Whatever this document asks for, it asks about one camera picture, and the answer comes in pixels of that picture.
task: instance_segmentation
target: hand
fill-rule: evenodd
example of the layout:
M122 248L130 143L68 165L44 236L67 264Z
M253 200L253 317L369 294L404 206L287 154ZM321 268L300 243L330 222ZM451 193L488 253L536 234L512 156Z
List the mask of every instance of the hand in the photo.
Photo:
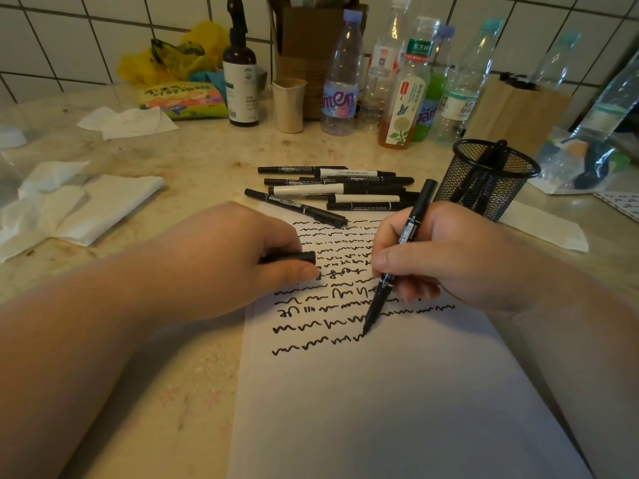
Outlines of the hand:
M375 274L398 278L405 301L439 296L438 285L485 312L512 315L535 306L570 272L561 261L499 225L450 202L430 205L415 242L397 245L411 209L386 218L372 246Z
M140 290L143 305L168 318L186 319L216 317L280 287L315 279L317 267L300 260L258 264L273 251L301 250L291 225L228 202L121 257L124 265L147 269Z

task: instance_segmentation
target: blue cloth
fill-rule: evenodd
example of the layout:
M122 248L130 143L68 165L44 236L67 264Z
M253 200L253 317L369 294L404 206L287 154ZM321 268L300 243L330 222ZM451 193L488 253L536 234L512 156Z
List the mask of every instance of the blue cloth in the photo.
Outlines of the blue cloth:
M226 83L224 82L224 72L196 72L188 77L191 82L210 82L217 90L220 91L224 104L228 107L229 104L226 101Z

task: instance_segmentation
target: spray bottle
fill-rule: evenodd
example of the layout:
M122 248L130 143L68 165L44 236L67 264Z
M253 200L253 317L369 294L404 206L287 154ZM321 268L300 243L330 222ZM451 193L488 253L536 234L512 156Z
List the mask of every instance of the spray bottle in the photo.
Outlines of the spray bottle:
M246 33L249 30L244 17L244 5L242 0L228 0L226 9L233 21L233 28L229 32L231 45L222 54L229 120L235 126L257 126L257 60L255 53L246 46Z

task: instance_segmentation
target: cardboard box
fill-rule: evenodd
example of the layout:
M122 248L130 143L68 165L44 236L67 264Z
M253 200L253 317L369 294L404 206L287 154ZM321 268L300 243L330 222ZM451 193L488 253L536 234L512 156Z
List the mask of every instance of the cardboard box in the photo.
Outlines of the cardboard box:
M292 8L288 0L268 0L268 4L277 77L306 80L304 118L319 119L326 70L344 26L344 9ZM357 4L349 9L362 12L363 34L368 5Z
M523 90L489 79L464 139L505 139L511 148L534 158L571 100L555 90Z

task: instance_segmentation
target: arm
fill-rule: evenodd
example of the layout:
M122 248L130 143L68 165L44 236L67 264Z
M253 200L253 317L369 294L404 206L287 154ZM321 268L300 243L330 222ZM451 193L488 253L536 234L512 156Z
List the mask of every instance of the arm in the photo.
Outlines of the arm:
M162 326L317 276L301 261L258 265L271 249L300 251L294 228L225 204L4 304L0 477L57 477L135 348Z
M639 315L616 292L449 202L431 205L416 242L396 245L408 211L388 217L376 273L405 300L455 297L512 319L598 479L639 477Z

